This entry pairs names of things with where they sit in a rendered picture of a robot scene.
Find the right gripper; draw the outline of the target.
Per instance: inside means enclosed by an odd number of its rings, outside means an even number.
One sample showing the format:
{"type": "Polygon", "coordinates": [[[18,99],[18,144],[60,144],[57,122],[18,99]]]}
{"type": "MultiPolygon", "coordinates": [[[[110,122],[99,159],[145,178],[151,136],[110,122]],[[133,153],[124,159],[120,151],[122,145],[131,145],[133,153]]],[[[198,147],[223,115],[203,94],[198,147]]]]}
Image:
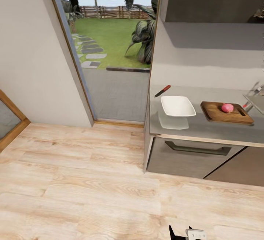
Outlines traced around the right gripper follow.
{"type": "Polygon", "coordinates": [[[170,237],[171,240],[186,240],[186,237],[182,237],[182,236],[176,236],[172,230],[172,227],[169,226],[169,230],[170,230],[170,237]]]}

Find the vidalia onion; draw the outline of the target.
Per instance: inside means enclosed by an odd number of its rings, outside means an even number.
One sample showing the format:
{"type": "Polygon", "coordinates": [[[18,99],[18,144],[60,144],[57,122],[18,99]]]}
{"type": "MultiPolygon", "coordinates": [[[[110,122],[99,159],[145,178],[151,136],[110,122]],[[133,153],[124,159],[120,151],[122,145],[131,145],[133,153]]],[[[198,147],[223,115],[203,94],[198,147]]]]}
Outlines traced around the vidalia onion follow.
{"type": "Polygon", "coordinates": [[[221,107],[222,111],[223,112],[227,112],[227,113],[230,113],[233,111],[234,109],[234,106],[231,105],[231,104],[228,104],[228,103],[223,103],[222,107],[221,107]]]}

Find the cutting board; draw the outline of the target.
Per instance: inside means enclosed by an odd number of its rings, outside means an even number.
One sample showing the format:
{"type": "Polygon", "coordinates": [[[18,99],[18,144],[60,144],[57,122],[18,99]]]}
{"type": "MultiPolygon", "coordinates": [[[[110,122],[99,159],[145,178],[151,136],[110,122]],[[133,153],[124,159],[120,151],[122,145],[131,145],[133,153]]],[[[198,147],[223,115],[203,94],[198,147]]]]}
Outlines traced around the cutting board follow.
{"type": "Polygon", "coordinates": [[[248,124],[252,124],[254,122],[251,116],[244,110],[241,105],[232,103],[228,104],[234,106],[233,111],[230,113],[222,111],[222,102],[202,101],[201,103],[208,119],[210,120],[248,124]]]}

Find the bowl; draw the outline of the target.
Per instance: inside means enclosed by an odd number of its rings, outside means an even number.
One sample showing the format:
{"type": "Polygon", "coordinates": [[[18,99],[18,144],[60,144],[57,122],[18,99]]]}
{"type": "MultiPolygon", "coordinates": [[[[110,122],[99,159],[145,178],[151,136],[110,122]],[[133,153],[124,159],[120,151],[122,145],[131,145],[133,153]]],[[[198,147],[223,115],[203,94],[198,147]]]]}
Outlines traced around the bowl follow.
{"type": "Polygon", "coordinates": [[[190,117],[196,112],[188,98],[182,96],[163,96],[161,102],[165,114],[170,117],[190,117]]]}

